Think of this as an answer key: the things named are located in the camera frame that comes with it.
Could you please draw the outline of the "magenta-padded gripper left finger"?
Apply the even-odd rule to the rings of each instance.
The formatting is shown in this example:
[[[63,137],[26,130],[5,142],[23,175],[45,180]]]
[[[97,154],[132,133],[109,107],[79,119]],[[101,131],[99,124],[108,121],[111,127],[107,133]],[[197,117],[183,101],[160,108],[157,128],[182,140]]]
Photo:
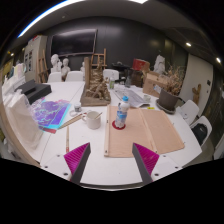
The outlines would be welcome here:
[[[90,144],[85,143],[65,155],[54,156],[42,169],[79,185],[90,153]]]

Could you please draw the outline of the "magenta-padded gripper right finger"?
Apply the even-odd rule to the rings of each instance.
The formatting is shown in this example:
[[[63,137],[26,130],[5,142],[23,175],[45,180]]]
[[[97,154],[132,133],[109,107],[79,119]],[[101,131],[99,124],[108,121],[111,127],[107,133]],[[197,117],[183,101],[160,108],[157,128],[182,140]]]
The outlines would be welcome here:
[[[150,149],[134,143],[132,154],[137,163],[143,184],[147,185],[182,169],[167,155],[158,155]]]

